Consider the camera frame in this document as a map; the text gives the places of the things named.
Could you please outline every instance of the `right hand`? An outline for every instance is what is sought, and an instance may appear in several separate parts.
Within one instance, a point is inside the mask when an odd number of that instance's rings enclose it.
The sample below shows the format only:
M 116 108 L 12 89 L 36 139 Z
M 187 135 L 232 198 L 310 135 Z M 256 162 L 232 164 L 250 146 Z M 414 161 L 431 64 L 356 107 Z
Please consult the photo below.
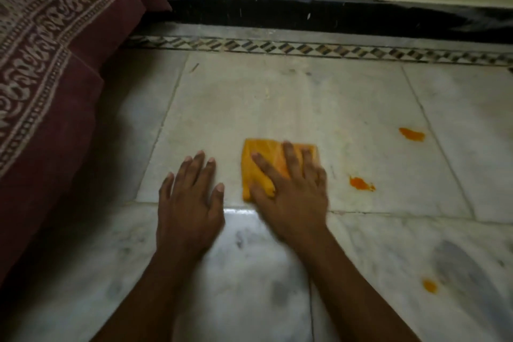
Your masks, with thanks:
M 290 142 L 283 143 L 283 153 L 290 179 L 279 174 L 260 154 L 252 153 L 253 161 L 274 183 L 276 192 L 271 199 L 259 184 L 253 184 L 250 192 L 263 219 L 280 239 L 297 251 L 327 231 L 326 171 L 314 165 L 310 151 L 303 150 L 302 172 Z

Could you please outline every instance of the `orange spill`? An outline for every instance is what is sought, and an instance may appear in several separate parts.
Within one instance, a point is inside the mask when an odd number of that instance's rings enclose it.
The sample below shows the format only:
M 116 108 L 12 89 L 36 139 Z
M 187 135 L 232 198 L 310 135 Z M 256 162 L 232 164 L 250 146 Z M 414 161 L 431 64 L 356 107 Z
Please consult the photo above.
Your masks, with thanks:
M 374 188 L 374 184 L 370 183 L 367 184 L 364 179 L 360 177 L 349 177 L 349 183 L 352 187 L 356 188 L 357 190 L 361 191 L 371 191 L 374 192 L 376 188 Z
M 405 127 L 400 127 L 399 131 L 402 135 L 404 135 L 406 138 L 408 138 L 411 141 L 417 141 L 422 142 L 424 138 L 426 138 L 426 135 L 424 133 L 420 133 L 419 131 L 413 131 L 410 129 L 407 129 Z
M 438 291 L 437 284 L 428 278 L 422 280 L 422 285 L 424 286 L 424 289 L 426 289 L 429 293 L 436 293 Z

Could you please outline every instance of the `fabric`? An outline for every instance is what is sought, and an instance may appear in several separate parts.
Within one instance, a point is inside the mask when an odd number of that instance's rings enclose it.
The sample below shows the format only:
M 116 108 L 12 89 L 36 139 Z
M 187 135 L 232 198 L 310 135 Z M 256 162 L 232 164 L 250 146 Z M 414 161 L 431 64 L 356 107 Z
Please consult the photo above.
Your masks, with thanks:
M 166 0 L 0 0 L 0 283 L 89 146 L 98 68 Z
M 294 146 L 294 151 L 301 166 L 301 170 L 303 170 L 303 149 L 310 150 L 313 162 L 318 163 L 317 146 L 303 143 L 293 143 L 292 145 Z M 281 142 L 273 141 L 271 139 L 246 139 L 244 141 L 244 147 L 242 148 L 242 158 L 240 160 L 240 169 L 242 173 L 242 199 L 244 201 L 251 201 L 249 187 L 253 183 L 260 184 L 265 190 L 267 196 L 273 197 L 275 192 L 274 184 L 271 179 L 264 175 L 251 158 L 251 154 L 253 152 L 260 153 L 278 170 L 282 176 L 290 178 Z

